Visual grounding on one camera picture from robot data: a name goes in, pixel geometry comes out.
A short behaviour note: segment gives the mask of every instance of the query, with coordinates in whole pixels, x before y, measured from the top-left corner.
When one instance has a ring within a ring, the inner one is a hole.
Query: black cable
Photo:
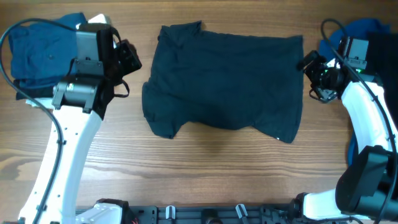
[[[118,30],[116,28],[114,28],[113,26],[110,26],[110,28],[111,28],[112,34],[118,38],[118,41],[119,41],[118,43],[121,44],[122,40],[120,38],[120,34],[119,34]]]
[[[66,76],[69,76],[70,73],[72,72],[72,68],[73,68],[73,64],[75,63],[75,60],[76,60],[75,58],[73,58],[73,59],[70,60],[69,70],[68,70],[68,73],[67,73]]]
[[[363,222],[355,217],[347,217],[347,218],[326,218],[326,219],[322,219],[322,220],[317,220],[314,222],[309,222],[308,224],[321,224],[321,223],[328,223],[328,222],[352,222],[352,221],[356,221],[358,224],[363,224]]]
[[[15,91],[17,91],[18,93],[20,93],[21,95],[23,95],[24,97],[26,97],[28,100],[32,101],[33,103],[35,103],[37,106],[39,106],[39,108],[52,120],[52,122],[55,125],[55,128],[58,132],[58,149],[57,149],[57,155],[55,157],[55,162],[54,162],[54,166],[53,169],[51,171],[51,176],[49,179],[49,182],[47,183],[47,186],[45,188],[42,200],[40,202],[40,205],[37,207],[37,213],[36,216],[34,218],[33,223],[37,223],[40,220],[40,216],[44,210],[45,207],[45,203],[49,197],[49,193],[50,190],[53,186],[53,182],[55,179],[55,175],[57,174],[58,171],[58,167],[59,167],[59,163],[61,160],[61,155],[62,155],[62,147],[63,147],[63,133],[62,133],[62,128],[59,124],[59,122],[57,121],[56,117],[45,107],[43,106],[43,104],[41,104],[40,102],[38,102],[37,100],[35,100],[34,98],[30,97],[28,94],[24,93],[20,88],[16,87],[12,81],[10,80],[10,78],[8,77],[8,75],[6,74],[6,71],[4,70],[4,66],[2,64],[2,60],[1,60],[1,50],[2,50],[2,45],[4,43],[5,38],[9,35],[10,31],[13,30],[15,27],[20,26],[23,23],[26,22],[46,22],[55,26],[59,26],[62,27],[64,29],[68,29],[70,31],[76,31],[76,29],[73,29],[71,27],[65,26],[63,24],[60,24],[58,22],[55,21],[50,21],[50,20],[46,20],[46,19],[38,19],[38,18],[31,18],[31,19],[24,19],[22,21],[19,21],[17,23],[15,23],[14,25],[8,27],[8,29],[3,33],[3,35],[1,36],[0,39],[0,71],[4,77],[4,79],[6,80],[6,82],[8,83],[8,85],[10,85],[11,87],[13,87],[13,89],[15,89]]]
[[[311,93],[313,93],[313,92],[314,92],[314,89],[311,89],[310,92],[309,92],[308,94],[310,95],[311,98],[313,98],[314,100],[318,100],[318,101],[321,102],[321,103],[329,103],[329,102],[331,102],[332,100],[334,100],[334,99],[337,98],[337,95],[335,95],[334,97],[331,97],[330,99],[322,100],[322,99],[320,99],[319,97],[312,95]]]
[[[327,22],[334,22],[335,24],[337,24],[338,26],[340,26],[340,29],[343,31],[343,33],[345,35],[347,35],[347,32],[345,31],[344,26],[337,20],[335,19],[325,19],[322,24],[321,24],[321,34],[323,37],[323,40],[325,40],[326,44],[329,45],[331,51],[334,53],[334,55],[336,56],[336,58],[338,58],[338,60],[340,61],[340,63],[343,63],[343,65],[346,66],[346,68],[348,69],[348,71],[353,75],[353,80],[359,80],[359,82],[361,82],[361,84],[365,87],[365,89],[368,91],[368,93],[371,95],[373,101],[377,104],[377,107],[379,108],[382,117],[384,119],[384,122],[386,124],[386,128],[387,128],[387,132],[388,132],[388,136],[389,136],[389,140],[391,142],[391,147],[392,147],[392,158],[393,158],[393,165],[392,165],[392,184],[390,186],[390,189],[386,195],[386,198],[384,199],[384,202],[381,206],[380,212],[379,212],[379,216],[375,219],[374,224],[378,224],[381,219],[384,216],[384,213],[386,212],[386,207],[388,202],[390,201],[391,197],[392,197],[392,193],[395,189],[396,186],[396,182],[397,182],[397,162],[398,162],[398,154],[397,154],[397,148],[396,148],[396,144],[395,144],[395,135],[392,133],[392,129],[391,129],[391,125],[390,122],[388,120],[387,114],[384,111],[384,108],[382,107],[379,99],[377,98],[377,96],[372,92],[372,90],[368,87],[368,85],[365,83],[365,81],[358,75],[358,73],[350,66],[348,65],[344,59],[341,57],[341,55],[336,51],[336,49],[331,45],[329,39],[326,37],[325,35],[325,31],[323,29],[323,27],[325,26],[325,24]]]
[[[126,88],[127,94],[114,94],[114,97],[119,97],[119,98],[126,98],[130,95],[130,88],[129,85],[126,83],[126,81],[121,80],[122,84],[124,85],[124,87]]]

